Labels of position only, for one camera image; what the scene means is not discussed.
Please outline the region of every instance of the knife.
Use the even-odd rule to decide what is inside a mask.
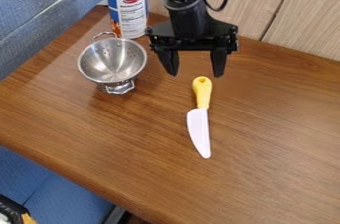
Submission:
[[[187,113],[187,127],[191,141],[203,158],[211,156],[208,107],[212,82],[207,77],[197,77],[193,81],[193,90],[196,94],[197,108]]]

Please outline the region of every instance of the can label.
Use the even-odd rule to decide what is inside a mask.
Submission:
[[[119,37],[137,38],[144,35],[148,17],[146,2],[147,0],[111,0],[109,8],[112,29]]]

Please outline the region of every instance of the metal colander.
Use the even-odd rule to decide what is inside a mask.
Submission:
[[[78,57],[78,68],[103,90],[124,94],[134,88],[133,78],[145,67],[147,54],[140,44],[129,39],[96,40],[108,34],[115,36],[113,32],[102,32],[93,38],[93,44]]]

